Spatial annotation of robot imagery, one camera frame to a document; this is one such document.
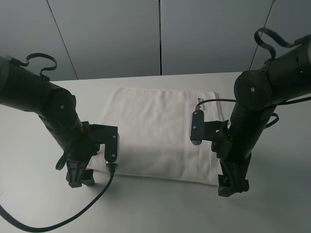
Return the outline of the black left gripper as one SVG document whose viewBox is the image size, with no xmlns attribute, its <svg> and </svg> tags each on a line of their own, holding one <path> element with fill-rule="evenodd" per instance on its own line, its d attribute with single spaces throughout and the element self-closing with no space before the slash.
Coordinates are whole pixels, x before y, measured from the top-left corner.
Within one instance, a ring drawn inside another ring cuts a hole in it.
<svg viewBox="0 0 311 233">
<path fill-rule="evenodd" d="M 73 168 L 81 163 L 88 164 L 91 157 L 97 155 L 100 145 L 94 141 L 90 131 L 66 131 L 64 138 L 66 145 L 63 156 L 66 158 L 68 169 L 66 180 L 71 188 L 94 185 L 92 169 L 83 172 L 82 167 Z"/>
</svg>

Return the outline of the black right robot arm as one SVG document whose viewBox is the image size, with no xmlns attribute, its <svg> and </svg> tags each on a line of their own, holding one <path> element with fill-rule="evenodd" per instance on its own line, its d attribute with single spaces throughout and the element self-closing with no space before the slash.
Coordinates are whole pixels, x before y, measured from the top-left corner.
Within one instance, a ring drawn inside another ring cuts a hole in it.
<svg viewBox="0 0 311 233">
<path fill-rule="evenodd" d="M 222 197 L 248 191 L 245 177 L 252 149 L 276 107 L 292 104 L 295 98 L 306 101 L 304 95 L 311 92 L 310 35 L 289 43 L 276 32 L 260 28 L 254 39 L 271 57 L 261 69 L 244 71 L 236 79 L 234 109 L 212 142 L 222 169 L 218 176 Z"/>
</svg>

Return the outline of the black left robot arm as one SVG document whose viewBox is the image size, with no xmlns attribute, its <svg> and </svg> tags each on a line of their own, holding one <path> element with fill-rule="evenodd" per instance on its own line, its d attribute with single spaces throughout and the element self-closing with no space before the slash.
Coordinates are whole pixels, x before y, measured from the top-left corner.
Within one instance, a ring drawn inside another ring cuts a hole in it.
<svg viewBox="0 0 311 233">
<path fill-rule="evenodd" d="M 92 126 L 79 119 L 74 95 L 51 83 L 43 73 L 36 75 L 26 70 L 33 58 L 56 61 L 44 53 L 30 54 L 24 63 L 10 56 L 0 59 L 0 103 L 39 116 L 64 151 L 55 168 L 67 167 L 70 187 L 94 185 L 93 170 L 87 165 L 100 146 L 93 140 Z"/>
</svg>

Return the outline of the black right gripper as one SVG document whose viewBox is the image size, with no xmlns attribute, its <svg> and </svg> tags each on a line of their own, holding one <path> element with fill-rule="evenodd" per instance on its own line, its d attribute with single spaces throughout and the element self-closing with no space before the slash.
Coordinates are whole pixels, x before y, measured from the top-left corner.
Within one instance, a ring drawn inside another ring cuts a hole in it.
<svg viewBox="0 0 311 233">
<path fill-rule="evenodd" d="M 247 192 L 249 181 L 246 174 L 250 161 L 250 152 L 236 140 L 229 137 L 220 137 L 212 142 L 212 151 L 220 159 L 222 175 L 218 175 L 218 195 L 230 197 L 235 193 Z M 236 179 L 234 191 L 230 179 Z"/>
</svg>

